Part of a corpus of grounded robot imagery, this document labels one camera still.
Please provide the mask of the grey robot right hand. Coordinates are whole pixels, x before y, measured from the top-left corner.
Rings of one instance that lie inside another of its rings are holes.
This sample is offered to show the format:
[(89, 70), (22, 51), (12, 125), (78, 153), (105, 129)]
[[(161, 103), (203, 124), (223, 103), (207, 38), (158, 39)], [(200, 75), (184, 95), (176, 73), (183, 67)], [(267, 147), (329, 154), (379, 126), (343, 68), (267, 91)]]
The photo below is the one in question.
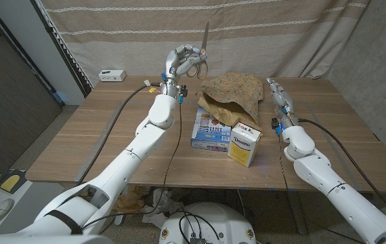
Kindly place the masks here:
[(284, 90), (281, 84), (272, 78), (267, 78), (267, 82), (270, 86), (271, 95), (275, 104), (276, 116), (281, 124), (285, 128), (298, 126), (299, 121), (295, 116), (293, 101), (289, 94)]

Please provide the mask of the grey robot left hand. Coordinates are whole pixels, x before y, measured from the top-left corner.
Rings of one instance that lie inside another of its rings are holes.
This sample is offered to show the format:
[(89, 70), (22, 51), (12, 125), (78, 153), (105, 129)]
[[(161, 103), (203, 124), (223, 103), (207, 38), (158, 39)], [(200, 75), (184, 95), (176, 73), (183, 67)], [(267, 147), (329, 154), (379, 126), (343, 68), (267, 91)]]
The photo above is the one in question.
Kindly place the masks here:
[(163, 81), (170, 85), (177, 85), (182, 75), (205, 79), (208, 74), (207, 58), (205, 45), (201, 48), (190, 44), (180, 45), (167, 56)]

